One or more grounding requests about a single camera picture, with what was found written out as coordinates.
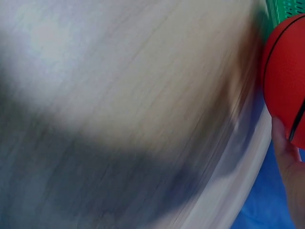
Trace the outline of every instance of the wooden board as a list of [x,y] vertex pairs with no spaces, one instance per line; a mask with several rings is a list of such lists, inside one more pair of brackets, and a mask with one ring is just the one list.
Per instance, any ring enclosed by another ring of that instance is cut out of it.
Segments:
[[210,228],[251,126],[254,2],[0,1],[0,228]]

